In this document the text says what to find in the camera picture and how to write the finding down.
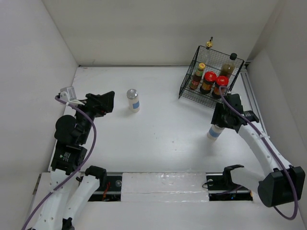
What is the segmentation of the dark soy sauce bottle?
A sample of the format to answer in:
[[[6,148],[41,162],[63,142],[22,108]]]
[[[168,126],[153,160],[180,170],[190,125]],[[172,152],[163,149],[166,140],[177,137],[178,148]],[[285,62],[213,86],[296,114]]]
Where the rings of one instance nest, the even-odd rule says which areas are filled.
[[[229,60],[222,65],[221,71],[219,73],[220,76],[225,76],[230,79],[234,69],[235,69],[235,60],[237,58],[236,53],[232,53],[229,57]]]

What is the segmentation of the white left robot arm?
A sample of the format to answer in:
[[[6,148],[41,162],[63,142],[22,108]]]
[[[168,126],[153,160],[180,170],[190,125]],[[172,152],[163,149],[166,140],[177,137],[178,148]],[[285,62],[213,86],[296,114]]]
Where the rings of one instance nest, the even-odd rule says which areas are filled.
[[[74,193],[77,173],[91,156],[97,139],[95,118],[111,113],[115,92],[88,93],[78,100],[73,87],[62,88],[55,100],[75,110],[75,115],[61,116],[55,125],[55,151],[51,161],[49,193],[34,208],[29,220],[39,210],[34,230],[73,230],[89,198],[107,184],[106,169],[90,166]]]

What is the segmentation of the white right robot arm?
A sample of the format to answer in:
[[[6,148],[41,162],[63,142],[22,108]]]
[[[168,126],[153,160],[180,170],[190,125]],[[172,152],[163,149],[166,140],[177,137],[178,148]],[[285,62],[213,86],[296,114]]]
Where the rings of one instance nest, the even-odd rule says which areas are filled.
[[[238,94],[228,94],[217,103],[211,124],[234,130],[248,144],[256,156],[262,173],[252,172],[236,164],[224,168],[223,186],[232,189],[241,185],[256,192],[266,207],[301,199],[305,172],[294,167],[270,141],[253,111],[244,111]]]

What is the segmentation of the red lid jar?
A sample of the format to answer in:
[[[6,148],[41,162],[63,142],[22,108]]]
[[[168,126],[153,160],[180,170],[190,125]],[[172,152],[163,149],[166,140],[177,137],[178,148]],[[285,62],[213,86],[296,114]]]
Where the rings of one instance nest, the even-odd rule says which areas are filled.
[[[208,71],[204,74],[203,83],[200,86],[200,93],[208,94],[215,83],[217,76],[213,71]]]
[[[221,94],[224,93],[224,88],[221,89],[221,92],[220,93],[220,87],[223,86],[223,87],[227,87],[229,84],[229,79],[226,77],[226,76],[219,76],[216,78],[215,80],[215,84],[214,84],[214,89],[213,89],[213,92],[212,92],[212,97],[215,98],[215,99],[220,99],[221,98]]]

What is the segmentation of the clear glass oil bottle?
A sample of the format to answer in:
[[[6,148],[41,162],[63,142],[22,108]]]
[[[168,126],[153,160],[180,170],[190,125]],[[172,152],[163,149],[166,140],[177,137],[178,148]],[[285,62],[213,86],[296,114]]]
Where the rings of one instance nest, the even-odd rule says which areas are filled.
[[[202,61],[205,65],[207,65],[209,63],[212,46],[213,46],[213,37],[211,36],[210,40],[208,42],[206,42],[206,46],[205,46],[205,49],[203,51]]]

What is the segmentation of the white salt jar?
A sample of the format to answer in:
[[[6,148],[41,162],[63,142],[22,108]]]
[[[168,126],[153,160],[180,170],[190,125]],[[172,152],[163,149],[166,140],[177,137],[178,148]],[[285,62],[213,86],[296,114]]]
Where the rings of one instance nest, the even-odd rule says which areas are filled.
[[[224,128],[217,125],[212,125],[207,132],[207,137],[211,140],[217,140],[220,134],[223,132]]]
[[[129,102],[129,109],[137,113],[140,110],[139,94],[135,89],[129,89],[126,93]]]

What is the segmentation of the yellow cap sauce bottle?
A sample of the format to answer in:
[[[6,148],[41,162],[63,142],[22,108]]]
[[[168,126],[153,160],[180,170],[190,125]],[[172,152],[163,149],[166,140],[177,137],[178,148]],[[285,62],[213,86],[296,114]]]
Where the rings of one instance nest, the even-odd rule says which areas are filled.
[[[202,75],[203,72],[205,70],[206,65],[204,63],[200,63],[196,69],[196,71],[194,72],[194,75],[192,76],[192,80],[189,84],[189,88],[192,90],[197,89],[201,79],[202,79]]]

